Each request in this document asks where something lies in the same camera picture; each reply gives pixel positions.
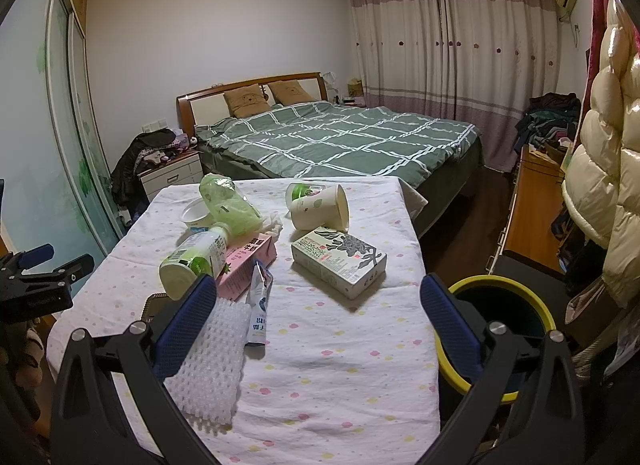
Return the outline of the white foam net sleeve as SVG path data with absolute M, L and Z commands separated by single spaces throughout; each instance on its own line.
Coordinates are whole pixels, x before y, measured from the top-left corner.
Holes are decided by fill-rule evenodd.
M 165 381 L 180 412 L 199 430 L 216 433 L 231 428 L 248 322 L 250 305 L 217 299 L 179 372 Z

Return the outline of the brown plastic food container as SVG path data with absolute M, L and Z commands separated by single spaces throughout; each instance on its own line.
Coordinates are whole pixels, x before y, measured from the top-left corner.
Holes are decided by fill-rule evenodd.
M 150 323 L 163 308 L 172 303 L 172 299 L 165 293 L 155 293 L 150 295 L 144 303 L 141 320 Z

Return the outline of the white green bottle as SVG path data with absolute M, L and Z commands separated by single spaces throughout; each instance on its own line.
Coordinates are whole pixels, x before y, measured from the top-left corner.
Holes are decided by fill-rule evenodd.
M 216 224 L 175 248 L 160 263 L 160 283 L 168 297 L 180 299 L 200 275 L 217 279 L 226 266 L 229 237 L 226 227 Z

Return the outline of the pink milk carton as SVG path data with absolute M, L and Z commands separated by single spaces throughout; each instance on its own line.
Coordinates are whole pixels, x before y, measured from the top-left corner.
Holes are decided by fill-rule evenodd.
M 224 269 L 216 280 L 217 295 L 237 300 L 250 287 L 255 261 L 269 267 L 276 258 L 273 236 L 267 233 L 259 233 L 248 242 L 229 248 Z

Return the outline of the green plastic wrapper bag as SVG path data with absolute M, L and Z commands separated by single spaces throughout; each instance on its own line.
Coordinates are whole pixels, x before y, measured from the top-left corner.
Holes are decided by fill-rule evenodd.
M 236 190 L 234 181 L 217 174 L 206 174 L 198 185 L 214 224 L 226 229 L 230 237 L 244 237 L 262 228 L 262 215 Z

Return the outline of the white leaf print box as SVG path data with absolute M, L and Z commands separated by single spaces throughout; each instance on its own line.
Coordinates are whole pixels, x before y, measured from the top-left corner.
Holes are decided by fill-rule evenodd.
M 292 243 L 297 265 L 355 299 L 386 271 L 387 255 L 353 235 L 319 227 Z

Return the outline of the small green cup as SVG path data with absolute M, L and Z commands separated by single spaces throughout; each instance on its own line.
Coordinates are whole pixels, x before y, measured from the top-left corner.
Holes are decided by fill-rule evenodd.
M 291 204 L 295 200 L 314 196 L 324 189 L 324 185 L 313 184 L 312 182 L 294 181 L 285 190 L 285 202 Z

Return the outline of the white paper cup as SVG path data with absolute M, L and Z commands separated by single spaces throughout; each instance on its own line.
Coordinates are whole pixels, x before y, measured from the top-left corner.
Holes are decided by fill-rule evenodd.
M 326 227 L 341 232 L 349 228 L 346 193 L 340 184 L 324 185 L 314 196 L 286 203 L 293 226 L 300 231 Z

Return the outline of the white tissue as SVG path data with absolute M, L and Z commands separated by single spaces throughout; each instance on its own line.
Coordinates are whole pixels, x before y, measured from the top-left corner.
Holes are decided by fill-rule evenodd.
M 282 228 L 283 225 L 280 215 L 277 213 L 269 213 L 262 217 L 262 225 L 259 228 L 259 232 L 271 235 L 271 237 L 277 239 L 280 237 Z

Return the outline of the white nightstand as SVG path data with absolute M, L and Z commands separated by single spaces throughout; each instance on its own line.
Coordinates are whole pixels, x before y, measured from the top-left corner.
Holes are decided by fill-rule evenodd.
M 163 188 L 198 184 L 203 178 L 200 153 L 195 150 L 183 152 L 160 167 L 145 170 L 139 178 L 149 201 Z

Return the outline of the cream puffer jacket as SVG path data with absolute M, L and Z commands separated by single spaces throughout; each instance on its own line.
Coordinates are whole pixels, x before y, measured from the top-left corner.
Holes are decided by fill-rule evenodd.
M 602 279 L 618 306 L 639 293 L 639 33 L 608 0 L 599 72 L 562 185 L 570 217 L 606 249 Z

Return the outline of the right brown pillow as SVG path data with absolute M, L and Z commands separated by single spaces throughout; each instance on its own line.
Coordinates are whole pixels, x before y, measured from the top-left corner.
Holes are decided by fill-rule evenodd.
M 268 87 L 274 100 L 282 106 L 316 101 L 316 98 L 306 92 L 298 81 L 276 81 L 269 83 Z

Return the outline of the clothes pile on cabinet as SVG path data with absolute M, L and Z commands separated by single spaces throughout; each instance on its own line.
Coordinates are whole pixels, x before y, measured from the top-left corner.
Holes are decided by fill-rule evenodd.
M 520 153 L 526 144 L 541 149 L 546 144 L 559 147 L 562 138 L 573 141 L 581 110 L 582 103 L 575 92 L 547 92 L 543 96 L 530 98 L 528 108 L 515 125 L 514 152 Z

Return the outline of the tissue box on far nightstand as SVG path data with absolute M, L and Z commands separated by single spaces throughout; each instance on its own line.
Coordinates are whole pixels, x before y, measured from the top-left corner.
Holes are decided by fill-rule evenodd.
M 359 98 L 363 96 L 363 84 L 360 78 L 353 77 L 347 82 L 347 92 L 349 98 Z

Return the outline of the red dotted garment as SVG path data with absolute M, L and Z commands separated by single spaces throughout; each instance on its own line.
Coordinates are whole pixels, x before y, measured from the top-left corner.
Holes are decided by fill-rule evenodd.
M 591 0 L 586 114 L 619 132 L 626 105 L 639 113 L 639 30 L 622 0 Z

